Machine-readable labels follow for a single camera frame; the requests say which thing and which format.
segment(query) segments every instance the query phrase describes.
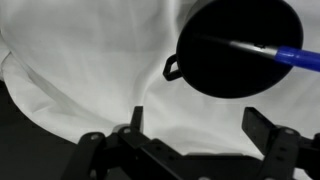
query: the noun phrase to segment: white fabric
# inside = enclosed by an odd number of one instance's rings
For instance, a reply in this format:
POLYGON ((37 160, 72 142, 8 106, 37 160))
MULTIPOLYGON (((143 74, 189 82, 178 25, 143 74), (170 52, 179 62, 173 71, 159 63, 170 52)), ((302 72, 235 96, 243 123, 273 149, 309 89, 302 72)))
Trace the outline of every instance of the white fabric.
MULTIPOLYGON (((1 0, 1 33, 12 52, 2 70, 11 96, 32 121, 72 142, 86 132, 110 134, 136 105, 145 109, 145 134, 183 154, 261 158, 241 130, 246 106, 304 136, 319 132, 319 73, 295 68, 271 89, 235 100, 164 80, 195 1, 1 0)), ((320 2, 287 2, 302 20, 304 48, 320 52, 320 2)))

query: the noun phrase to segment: white backdrop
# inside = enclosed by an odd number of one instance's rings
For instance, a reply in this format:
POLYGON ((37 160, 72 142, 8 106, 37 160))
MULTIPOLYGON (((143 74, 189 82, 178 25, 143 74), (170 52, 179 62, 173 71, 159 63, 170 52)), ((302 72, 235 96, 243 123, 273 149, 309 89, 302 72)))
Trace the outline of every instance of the white backdrop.
MULTIPOLYGON (((0 0, 1 76, 32 121, 75 143, 128 123, 136 105, 145 109, 145 134, 183 154, 261 157, 241 130, 246 106, 304 136, 320 132, 319 73, 294 68, 271 89, 235 100, 164 80, 195 1, 0 0)), ((287 2, 302 20, 304 49, 320 52, 320 1, 287 2)))

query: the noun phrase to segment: frying pan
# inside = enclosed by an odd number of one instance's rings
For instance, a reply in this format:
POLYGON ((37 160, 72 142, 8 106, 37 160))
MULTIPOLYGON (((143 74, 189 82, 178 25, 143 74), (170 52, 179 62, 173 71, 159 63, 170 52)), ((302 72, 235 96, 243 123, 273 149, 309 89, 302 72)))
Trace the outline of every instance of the frying pan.
POLYGON ((195 34, 295 48, 303 44, 300 19, 283 0, 199 0, 163 75, 168 81, 183 77, 196 90, 219 98, 242 98, 265 91, 292 66, 205 42, 195 34), (171 71, 176 62, 178 70, 171 71))

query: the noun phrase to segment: black metal bracket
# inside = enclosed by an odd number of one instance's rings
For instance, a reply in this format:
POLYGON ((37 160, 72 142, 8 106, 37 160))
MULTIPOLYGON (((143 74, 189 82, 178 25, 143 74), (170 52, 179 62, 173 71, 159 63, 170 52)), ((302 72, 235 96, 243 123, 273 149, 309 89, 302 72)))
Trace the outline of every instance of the black metal bracket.
POLYGON ((263 161, 234 154, 183 156, 143 135, 142 124, 143 107, 136 107, 131 124, 107 138, 84 135, 62 180, 103 180, 115 167, 133 180, 291 180, 295 167, 319 180, 320 134, 304 138, 291 128, 275 126, 254 108, 246 108, 242 128, 265 155, 263 161))

